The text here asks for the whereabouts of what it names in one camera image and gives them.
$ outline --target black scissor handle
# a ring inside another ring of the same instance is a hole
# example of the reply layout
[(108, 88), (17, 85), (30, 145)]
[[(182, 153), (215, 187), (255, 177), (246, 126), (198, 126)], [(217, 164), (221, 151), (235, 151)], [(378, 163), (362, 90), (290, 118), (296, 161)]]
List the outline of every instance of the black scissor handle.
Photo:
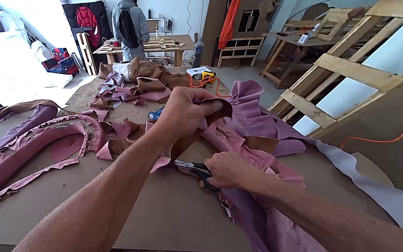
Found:
[(191, 172), (197, 174), (197, 175), (203, 180), (203, 183), (205, 184), (206, 187), (208, 187), (209, 190), (211, 190), (211, 191), (213, 191), (213, 192), (218, 192), (218, 191), (220, 191), (220, 188), (217, 188), (217, 187), (211, 185), (211, 184), (208, 182), (207, 179), (208, 179), (208, 178), (211, 178), (212, 175), (209, 174), (209, 173), (206, 173), (206, 172), (203, 172), (203, 171), (199, 170), (199, 169), (204, 169), (204, 170), (209, 171), (208, 167), (206, 167), (206, 165), (204, 165), (203, 163), (193, 163), (193, 164), (194, 164), (194, 167), (189, 168), (189, 170), (190, 170)]

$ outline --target hand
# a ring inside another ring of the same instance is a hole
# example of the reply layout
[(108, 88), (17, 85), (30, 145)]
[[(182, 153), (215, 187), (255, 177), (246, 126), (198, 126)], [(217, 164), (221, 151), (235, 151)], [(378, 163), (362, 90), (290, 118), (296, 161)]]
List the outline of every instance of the hand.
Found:
[(262, 173), (233, 152), (216, 153), (204, 164), (214, 175), (208, 182), (218, 188), (246, 189)]
[(210, 98), (215, 98), (215, 96), (204, 89), (174, 88), (153, 128), (159, 127), (163, 129), (166, 135), (172, 136), (174, 142), (192, 134), (199, 127), (205, 116), (211, 115), (222, 108), (222, 103), (218, 100), (200, 105), (193, 104), (195, 99), (204, 100)]

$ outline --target person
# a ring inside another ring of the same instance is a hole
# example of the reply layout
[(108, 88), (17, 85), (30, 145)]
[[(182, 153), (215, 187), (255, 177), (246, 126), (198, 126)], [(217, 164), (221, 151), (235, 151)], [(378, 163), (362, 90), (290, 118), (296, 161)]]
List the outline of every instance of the person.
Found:
[(136, 1), (119, 0), (112, 18), (115, 40), (122, 44), (123, 61), (131, 61), (136, 56), (147, 60), (143, 42), (149, 42), (150, 34), (146, 17)]
[[(23, 251), (109, 251), (115, 243), (154, 163), (165, 147), (192, 134), (204, 116), (222, 107), (204, 89), (176, 87), (155, 125), (106, 170), (48, 214), (16, 246)], [(354, 212), (254, 169), (232, 152), (205, 164), (209, 183), (266, 197), (330, 252), (403, 251), (403, 229)]]

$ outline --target orange cable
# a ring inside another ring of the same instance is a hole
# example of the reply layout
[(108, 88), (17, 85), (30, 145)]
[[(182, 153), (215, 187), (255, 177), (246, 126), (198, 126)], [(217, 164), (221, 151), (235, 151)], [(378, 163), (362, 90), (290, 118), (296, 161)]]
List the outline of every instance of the orange cable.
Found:
[(388, 141), (369, 140), (369, 139), (360, 138), (360, 137), (346, 137), (343, 140), (342, 144), (340, 145), (340, 149), (343, 150), (343, 147), (348, 139), (357, 139), (357, 140), (362, 140), (362, 141), (367, 141), (367, 142), (372, 142), (372, 143), (393, 143), (393, 142), (399, 141), (402, 138), (403, 138), (403, 131), (397, 138), (395, 138), (393, 140), (388, 140)]
[(222, 94), (219, 94), (219, 86), (220, 86), (220, 79), (219, 78), (211, 78), (210, 76), (208, 76), (208, 77), (205, 77), (204, 79), (202, 79), (201, 81), (200, 81), (200, 85), (198, 86), (198, 87), (194, 87), (193, 85), (192, 85), (192, 75), (191, 74), (187, 74), (187, 77), (188, 77), (188, 81), (189, 81), (189, 84), (190, 84), (190, 86), (191, 86), (191, 88), (202, 88), (204, 85), (206, 85), (208, 82), (210, 82), (210, 81), (215, 81), (215, 80), (217, 80), (217, 87), (216, 87), (216, 89), (215, 89), (215, 94), (218, 96), (218, 97), (231, 97), (231, 95), (222, 95)]

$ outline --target orange cloth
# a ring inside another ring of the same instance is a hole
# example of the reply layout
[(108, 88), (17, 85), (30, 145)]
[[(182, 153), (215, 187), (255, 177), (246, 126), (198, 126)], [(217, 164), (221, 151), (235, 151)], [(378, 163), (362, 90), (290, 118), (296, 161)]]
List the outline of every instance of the orange cloth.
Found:
[(236, 18), (237, 9), (239, 8), (240, 0), (232, 0), (228, 9), (227, 17), (223, 23), (222, 32), (219, 39), (219, 50), (227, 46), (227, 42), (232, 39), (234, 29), (234, 19)]

